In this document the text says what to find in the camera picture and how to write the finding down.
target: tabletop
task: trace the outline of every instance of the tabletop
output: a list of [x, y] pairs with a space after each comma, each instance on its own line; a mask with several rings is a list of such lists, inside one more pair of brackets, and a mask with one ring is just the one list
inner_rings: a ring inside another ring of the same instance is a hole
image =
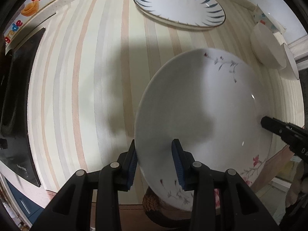
[[[299, 81], [280, 78], [255, 57], [251, 11], [217, 0], [226, 21], [208, 31], [187, 31], [145, 17], [133, 0], [75, 0], [47, 26], [33, 65], [28, 128], [33, 159], [45, 189], [57, 192], [78, 169], [115, 161], [134, 138], [141, 96], [158, 69], [179, 53], [223, 49], [255, 71], [273, 117], [304, 125]], [[285, 146], [273, 136], [269, 158]], [[147, 184], [137, 169], [121, 204], [141, 204]]]

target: black induction cooktop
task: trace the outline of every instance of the black induction cooktop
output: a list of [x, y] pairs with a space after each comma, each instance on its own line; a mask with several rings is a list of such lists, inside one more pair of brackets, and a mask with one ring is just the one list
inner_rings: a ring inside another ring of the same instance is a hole
[[42, 28], [16, 52], [10, 50], [0, 60], [0, 160], [38, 187], [41, 183], [28, 138], [27, 100], [32, 66], [44, 32]]

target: white wall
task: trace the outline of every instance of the white wall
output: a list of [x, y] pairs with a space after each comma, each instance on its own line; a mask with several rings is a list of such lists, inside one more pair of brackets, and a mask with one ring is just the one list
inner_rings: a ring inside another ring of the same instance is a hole
[[302, 24], [283, 0], [248, 0], [270, 13], [282, 26], [286, 28], [283, 34], [289, 44], [307, 34]]

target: oval plate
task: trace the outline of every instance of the oval plate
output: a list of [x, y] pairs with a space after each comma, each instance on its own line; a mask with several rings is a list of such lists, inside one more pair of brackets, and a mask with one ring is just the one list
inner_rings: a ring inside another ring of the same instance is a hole
[[[197, 49], [168, 61], [148, 84], [136, 115], [135, 145], [151, 189], [168, 204], [190, 211], [193, 192], [177, 182], [171, 142], [211, 169], [235, 169], [251, 186], [267, 159], [272, 133], [263, 85], [236, 56]], [[216, 207], [219, 197], [216, 192]]]
[[146, 15], [187, 29], [209, 29], [224, 23], [225, 13], [216, 0], [134, 0]]

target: cabinet handle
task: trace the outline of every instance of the cabinet handle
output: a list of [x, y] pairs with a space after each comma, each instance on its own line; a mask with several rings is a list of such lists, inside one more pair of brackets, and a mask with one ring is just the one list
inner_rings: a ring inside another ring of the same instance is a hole
[[23, 200], [20, 200], [21, 204], [23, 205], [23, 207], [26, 209], [26, 211], [28, 212], [28, 214], [30, 214], [30, 210], [27, 208], [25, 202]]

